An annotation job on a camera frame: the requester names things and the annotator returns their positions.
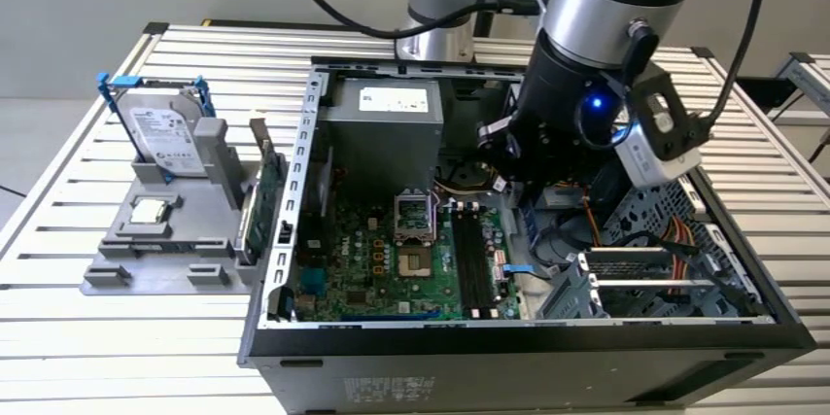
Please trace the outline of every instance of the black cable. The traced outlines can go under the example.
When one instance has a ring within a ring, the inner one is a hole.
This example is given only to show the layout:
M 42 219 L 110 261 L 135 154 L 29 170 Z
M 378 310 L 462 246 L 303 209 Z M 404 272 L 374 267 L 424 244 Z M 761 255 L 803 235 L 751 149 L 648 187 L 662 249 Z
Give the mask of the black cable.
M 813 151 L 813 154 L 809 156 L 808 162 L 811 164 L 813 164 L 816 162 L 816 160 L 819 159 L 819 157 L 821 156 L 821 152 L 825 151 L 825 144 L 823 143 L 821 145 L 819 145 L 819 148 L 816 148 L 816 151 Z
M 362 23 L 358 23 L 356 20 L 349 18 L 346 15 L 338 12 L 338 10 L 336 10 L 336 8 L 329 2 L 326 2 L 326 0 L 314 0 L 314 3 L 342 24 L 353 27 L 358 32 L 364 33 L 365 35 L 380 39 L 404 39 L 412 36 L 418 36 L 428 31 L 449 25 L 457 19 L 466 17 L 476 12 L 498 12 L 501 14 L 521 16 L 534 16 L 540 14 L 538 5 L 536 5 L 536 1 L 533 0 L 497 0 L 494 2 L 484 2 L 470 5 L 464 9 L 457 10 L 450 15 L 441 17 L 430 23 L 422 24 L 421 26 L 417 26 L 414 28 L 398 31 L 384 31 L 381 29 L 372 28 Z
M 642 238 L 642 237 L 646 237 L 649 239 L 649 242 L 646 243 L 646 246 L 649 246 L 649 247 L 654 247 L 656 245 L 658 245 L 661 243 L 661 237 L 658 237 L 649 230 L 641 230 L 638 232 L 630 233 L 628 236 L 625 236 L 624 238 L 617 240 L 609 246 L 610 247 L 625 247 L 625 246 L 628 246 L 629 243 L 632 243 L 634 240 L 637 240 L 638 238 Z
M 721 94 L 717 97 L 716 107 L 713 108 L 713 112 L 706 116 L 706 123 L 710 127 L 716 125 L 717 118 L 724 113 L 724 109 L 726 109 L 726 101 L 729 100 L 729 95 L 732 94 L 732 89 L 736 84 L 736 80 L 739 79 L 739 70 L 741 69 L 744 57 L 748 54 L 751 43 L 753 42 L 753 35 L 756 33 L 756 24 L 759 23 L 763 3 L 764 0 L 753 0 L 751 6 L 748 23 L 744 27 L 744 36 L 741 37 L 741 43 L 739 44 L 739 50 L 736 51 L 736 58 L 733 58 L 732 65 L 729 66 L 729 73 L 726 74 Z
M 773 117 L 769 121 L 777 121 L 779 118 L 784 115 L 785 112 L 788 112 L 788 109 L 791 109 L 793 107 L 793 104 L 796 104 L 797 102 L 800 102 L 803 100 L 803 98 L 805 97 L 805 94 L 803 93 L 800 95 L 800 97 L 797 97 L 796 99 L 793 99 L 783 108 L 781 108 L 781 112 L 779 114 L 776 114 L 776 117 Z
M 537 274 L 536 272 L 530 272 L 530 271 L 512 271 L 509 272 L 509 274 L 528 274 L 533 277 L 536 277 L 537 279 L 541 279 L 544 281 L 550 281 L 553 278 L 552 277 L 545 277 L 540 274 Z
M 7 191 L 11 194 L 17 194 L 21 198 L 26 198 L 29 195 L 18 190 L 10 189 L 9 187 L 0 185 L 0 190 Z

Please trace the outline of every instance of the aluminum profile table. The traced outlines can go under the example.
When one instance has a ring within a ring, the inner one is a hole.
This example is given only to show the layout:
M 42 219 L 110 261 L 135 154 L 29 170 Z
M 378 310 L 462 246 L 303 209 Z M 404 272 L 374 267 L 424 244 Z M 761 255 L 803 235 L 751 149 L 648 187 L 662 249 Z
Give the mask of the aluminum profile table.
M 776 78 L 787 78 L 805 93 L 817 111 L 787 111 L 777 119 L 780 125 L 830 125 L 830 55 L 793 52 L 785 60 Z
M 526 41 L 477 44 L 485 63 L 526 64 L 530 50 Z M 656 60 L 686 107 L 708 112 L 725 72 L 696 52 L 662 48 Z M 142 36 L 117 72 L 202 74 L 229 142 L 258 158 L 253 116 L 266 117 L 278 151 L 293 152 L 313 55 L 392 58 L 393 43 L 344 31 L 170 26 Z M 247 296 L 89 297 L 77 289 L 133 156 L 99 99 L 0 232 L 0 413 L 282 413 L 258 373 L 237 366 Z M 704 166 L 823 348 L 688 413 L 830 413 L 830 189 L 741 89 Z

